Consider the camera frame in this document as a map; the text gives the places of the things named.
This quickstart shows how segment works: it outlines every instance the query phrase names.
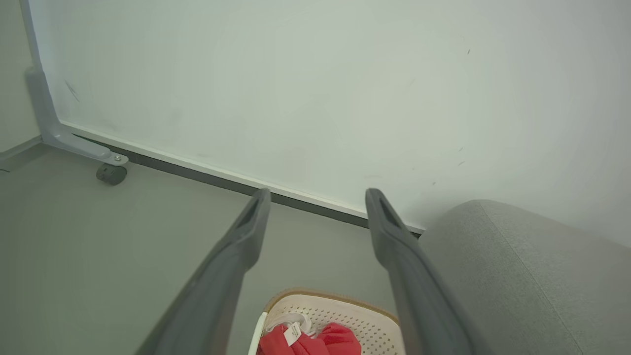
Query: gray floor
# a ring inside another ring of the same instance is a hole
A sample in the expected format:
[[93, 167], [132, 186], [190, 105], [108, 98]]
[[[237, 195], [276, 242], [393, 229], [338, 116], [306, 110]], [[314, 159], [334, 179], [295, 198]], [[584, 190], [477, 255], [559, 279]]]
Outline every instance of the gray floor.
[[[0, 352], [133, 354], [248, 197], [133, 164], [110, 187], [94, 160], [27, 153], [0, 175]], [[245, 354], [263, 306], [297, 286], [395, 310], [368, 230], [273, 205], [228, 353]]]

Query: whiteboard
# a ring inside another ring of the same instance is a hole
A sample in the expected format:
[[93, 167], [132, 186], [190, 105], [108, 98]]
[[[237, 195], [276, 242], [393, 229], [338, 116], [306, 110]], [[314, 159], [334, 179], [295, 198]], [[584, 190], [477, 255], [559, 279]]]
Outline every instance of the whiteboard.
[[31, 7], [74, 127], [340, 210], [380, 188], [421, 229], [486, 198], [631, 245], [628, 1]]

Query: white basket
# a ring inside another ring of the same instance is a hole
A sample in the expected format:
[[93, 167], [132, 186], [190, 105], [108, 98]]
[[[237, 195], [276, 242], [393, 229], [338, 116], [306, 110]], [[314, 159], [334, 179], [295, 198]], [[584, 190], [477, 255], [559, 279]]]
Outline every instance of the white basket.
[[353, 331], [366, 355], [405, 355], [403, 338], [392, 314], [353, 298], [305, 289], [290, 289], [274, 297], [257, 324], [249, 355], [255, 355], [263, 329], [284, 313], [311, 319], [312, 330], [321, 332], [330, 323]]

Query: sofa arm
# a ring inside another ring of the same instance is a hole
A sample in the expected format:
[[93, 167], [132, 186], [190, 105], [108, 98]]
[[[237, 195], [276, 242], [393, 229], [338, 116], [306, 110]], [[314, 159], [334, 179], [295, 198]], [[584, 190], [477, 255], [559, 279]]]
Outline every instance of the sofa arm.
[[447, 212], [418, 243], [498, 354], [628, 354], [629, 248], [504, 203]]

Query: red fabric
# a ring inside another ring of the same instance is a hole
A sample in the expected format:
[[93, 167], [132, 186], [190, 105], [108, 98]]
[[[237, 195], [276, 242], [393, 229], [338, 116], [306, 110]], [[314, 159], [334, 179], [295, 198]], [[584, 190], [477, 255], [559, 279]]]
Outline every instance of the red fabric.
[[362, 345], [355, 334], [342, 325], [336, 323], [327, 325], [317, 338], [322, 339], [329, 355], [360, 355], [362, 353]]
[[285, 340], [285, 325], [278, 325], [259, 342], [259, 355], [361, 355], [362, 345], [355, 334], [342, 325], [327, 325], [317, 339], [302, 334], [292, 346]]

